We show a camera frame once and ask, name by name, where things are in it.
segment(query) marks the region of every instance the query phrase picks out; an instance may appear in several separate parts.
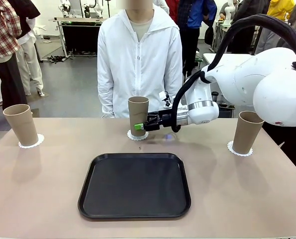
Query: tray rim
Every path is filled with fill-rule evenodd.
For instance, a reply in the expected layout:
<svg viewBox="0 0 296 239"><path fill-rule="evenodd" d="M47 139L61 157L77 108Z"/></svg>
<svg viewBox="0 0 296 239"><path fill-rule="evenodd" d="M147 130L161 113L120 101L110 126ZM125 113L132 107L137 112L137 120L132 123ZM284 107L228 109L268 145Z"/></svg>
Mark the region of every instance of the tray rim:
<svg viewBox="0 0 296 239"><path fill-rule="evenodd" d="M117 216L117 217L112 217L111 215L105 215L105 216L100 216L100 217L94 217L94 216L91 216L89 215L88 213L86 213L86 211L84 210L83 208L83 204L84 204L84 201L85 201L85 196L86 196L86 189L88 187L88 184L89 184L89 181L92 177L92 173L90 174L91 171L93 171L93 168L95 167L95 164L98 163L99 161L102 161L104 159L107 158L107 156L109 155L129 155L129 154L132 154L132 155L136 155L136 154L157 154L157 155L170 155L171 157L169 158L172 158L172 159L175 159L179 165L179 168L180 168L180 172L181 172L181 176L182 176L182 183L183 183L183 188L184 188L184 194L185 194L185 198L186 198L186 207L183 209L183 211L177 215L171 215L171 216L156 216L156 217L152 217L152 216ZM81 213L82 216L84 216L85 218L88 218L88 219L97 219L97 220L100 220L100 219L165 219L165 218L179 218L179 217L182 217L184 216L190 209L191 207L191 195L190 195L190 190L189 190L189 186L188 186L188 181L187 181L187 176L186 176L186 172L185 172L185 169L184 169L184 164L183 164L183 161L178 157L176 156L175 154L173 153L103 153L103 154L100 154L98 156L96 156L90 163L89 165L89 168L88 168L88 171L87 171L87 174L86 174L86 178L85 178L85 181L83 183L83 187L82 187L82 190L81 190L81 193L79 195L79 199L78 199L78 210L79 212Z"/></svg>

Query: neck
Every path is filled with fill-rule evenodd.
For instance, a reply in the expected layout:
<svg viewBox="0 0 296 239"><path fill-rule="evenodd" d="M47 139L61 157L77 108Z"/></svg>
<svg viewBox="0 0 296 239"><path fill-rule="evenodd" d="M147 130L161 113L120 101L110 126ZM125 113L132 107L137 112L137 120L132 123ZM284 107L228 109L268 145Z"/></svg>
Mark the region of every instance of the neck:
<svg viewBox="0 0 296 239"><path fill-rule="evenodd" d="M135 23L145 23L153 18L153 9L143 9L143 10L126 10L128 18L130 21Z"/></svg>

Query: red shirt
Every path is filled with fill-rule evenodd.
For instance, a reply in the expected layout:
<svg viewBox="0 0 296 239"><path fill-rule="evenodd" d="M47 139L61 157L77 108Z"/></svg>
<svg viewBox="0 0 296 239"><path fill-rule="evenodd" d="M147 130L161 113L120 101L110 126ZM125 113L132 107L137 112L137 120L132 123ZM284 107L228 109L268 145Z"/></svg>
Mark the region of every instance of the red shirt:
<svg viewBox="0 0 296 239"><path fill-rule="evenodd" d="M177 23L178 18L179 2L180 0L166 0L166 3L170 8L170 17L175 23Z"/></svg>
<svg viewBox="0 0 296 239"><path fill-rule="evenodd" d="M16 37L21 34L20 20L7 0L0 0L0 58L19 49Z"/></svg>

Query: cup rim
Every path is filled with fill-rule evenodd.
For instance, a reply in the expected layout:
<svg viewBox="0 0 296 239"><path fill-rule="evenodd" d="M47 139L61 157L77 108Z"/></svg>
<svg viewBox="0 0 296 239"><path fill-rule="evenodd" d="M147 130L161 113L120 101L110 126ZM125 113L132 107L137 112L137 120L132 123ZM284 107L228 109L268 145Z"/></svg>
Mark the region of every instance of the cup rim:
<svg viewBox="0 0 296 239"><path fill-rule="evenodd" d="M146 101L142 101L142 102L134 102L134 101L131 100L132 98L145 98ZM148 99L147 97L144 97L144 96L133 96L133 97L130 97L130 98L128 99L128 101L131 102L131 103L134 103L134 104L143 104L143 103L147 103L147 102L149 102L149 99Z"/></svg>
<svg viewBox="0 0 296 239"><path fill-rule="evenodd" d="M23 111L23 112L21 112L21 113L18 113L18 114L14 114L14 115L9 115L9 114L6 114L6 113L5 113L5 111L6 111L7 109L12 108L12 107L15 107L15 106L27 106L28 108L27 108L27 110L25 110L25 111ZM9 107L7 107L5 110L3 110L3 114L4 114L5 116L18 116L18 115L21 115L21 114L23 114L23 113L29 111L29 110L30 110L30 106L29 106L29 105L26 105L26 104L17 104L17 105L13 105L13 106L9 106Z"/></svg>
<svg viewBox="0 0 296 239"><path fill-rule="evenodd" d="M264 123L264 122L265 122L265 121L264 121L263 119L261 119L259 116L258 116L258 118L260 118L260 119L262 120L261 122L251 122L251 121L245 120L243 117L241 117L241 113L244 113L244 112L254 113L254 114L256 114L257 116L258 116L258 114L257 114L256 112L254 112L254 111L242 111L242 112L240 112L240 113L238 114L238 117L239 117L240 119L242 119L243 121L245 121L245 122L248 122L248 123L254 123L254 124L261 124L261 123Z"/></svg>

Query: paper cup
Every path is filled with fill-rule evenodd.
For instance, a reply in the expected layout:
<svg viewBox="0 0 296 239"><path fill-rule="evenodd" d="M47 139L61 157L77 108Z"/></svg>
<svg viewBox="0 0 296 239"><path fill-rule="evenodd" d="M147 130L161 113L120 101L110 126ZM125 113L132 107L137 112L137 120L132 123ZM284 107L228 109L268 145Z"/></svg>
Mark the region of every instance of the paper cup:
<svg viewBox="0 0 296 239"><path fill-rule="evenodd" d="M29 105L14 105L6 108L3 114L23 146L38 142L38 136Z"/></svg>
<svg viewBox="0 0 296 239"><path fill-rule="evenodd" d="M145 123L148 117L149 99L135 96L128 99L130 129L133 136L144 136L145 130L136 130L135 124Z"/></svg>
<svg viewBox="0 0 296 239"><path fill-rule="evenodd" d="M239 114L233 142L233 150L247 154L261 130L264 121L255 112L243 111Z"/></svg>

